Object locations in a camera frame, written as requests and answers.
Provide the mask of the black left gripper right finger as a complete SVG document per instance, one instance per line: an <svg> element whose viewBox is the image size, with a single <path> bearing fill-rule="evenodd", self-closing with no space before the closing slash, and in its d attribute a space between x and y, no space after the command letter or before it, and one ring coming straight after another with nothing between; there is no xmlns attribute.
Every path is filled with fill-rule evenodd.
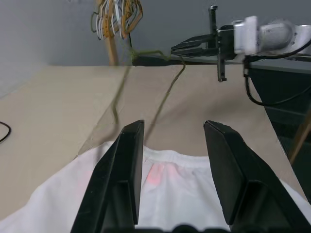
<svg viewBox="0 0 311 233"><path fill-rule="evenodd" d="M241 135L219 122L204 123L212 178L233 233L311 233L279 178Z"/></svg>

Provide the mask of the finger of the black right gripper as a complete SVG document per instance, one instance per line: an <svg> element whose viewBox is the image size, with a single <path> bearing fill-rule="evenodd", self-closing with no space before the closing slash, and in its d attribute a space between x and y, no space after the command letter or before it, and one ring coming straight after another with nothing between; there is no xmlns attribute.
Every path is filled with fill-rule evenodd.
<svg viewBox="0 0 311 233"><path fill-rule="evenodd" d="M172 55L183 57L201 57L206 56L210 52L210 49L203 48L183 48L183 49L171 49Z"/></svg>
<svg viewBox="0 0 311 233"><path fill-rule="evenodd" d="M209 40L210 40L210 34L194 36L173 46L172 50L180 50L180 49L198 47L202 43L205 43Z"/></svg>

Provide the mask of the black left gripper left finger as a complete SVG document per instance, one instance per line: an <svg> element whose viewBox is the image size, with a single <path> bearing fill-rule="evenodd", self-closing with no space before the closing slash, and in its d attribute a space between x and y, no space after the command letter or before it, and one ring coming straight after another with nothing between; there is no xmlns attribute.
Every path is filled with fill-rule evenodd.
<svg viewBox="0 0 311 233"><path fill-rule="evenodd" d="M70 233L131 233L138 223L144 121L125 126L95 166Z"/></svg>

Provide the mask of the white shorts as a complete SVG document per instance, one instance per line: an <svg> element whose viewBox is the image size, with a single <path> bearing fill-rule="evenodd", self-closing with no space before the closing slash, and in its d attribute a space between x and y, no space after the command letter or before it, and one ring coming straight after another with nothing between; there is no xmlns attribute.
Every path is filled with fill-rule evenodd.
<svg viewBox="0 0 311 233"><path fill-rule="evenodd" d="M52 175L24 207L0 220L0 233L70 233L93 169L110 146L105 142ZM181 224L229 228L209 159L144 148L138 227L171 231Z"/></svg>

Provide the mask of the slanted wooden leg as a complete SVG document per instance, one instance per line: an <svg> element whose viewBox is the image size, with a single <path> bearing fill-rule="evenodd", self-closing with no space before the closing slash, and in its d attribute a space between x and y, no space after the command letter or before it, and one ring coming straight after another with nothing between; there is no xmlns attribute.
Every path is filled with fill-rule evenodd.
<svg viewBox="0 0 311 233"><path fill-rule="evenodd" d="M303 124L299 126L297 133L294 137L294 143L288 156L291 165L294 163L310 131L311 131L311 115L309 114L306 116Z"/></svg>

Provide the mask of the wooden rack pole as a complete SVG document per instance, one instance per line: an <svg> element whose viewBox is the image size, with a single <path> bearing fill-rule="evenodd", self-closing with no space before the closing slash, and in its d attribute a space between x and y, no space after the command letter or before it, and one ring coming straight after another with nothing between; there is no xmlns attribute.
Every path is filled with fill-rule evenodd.
<svg viewBox="0 0 311 233"><path fill-rule="evenodd" d="M115 39L113 37L108 37L105 39L105 44L106 44L106 49L107 49L108 58L109 58L109 65L118 66L119 59L118 59Z"/></svg>

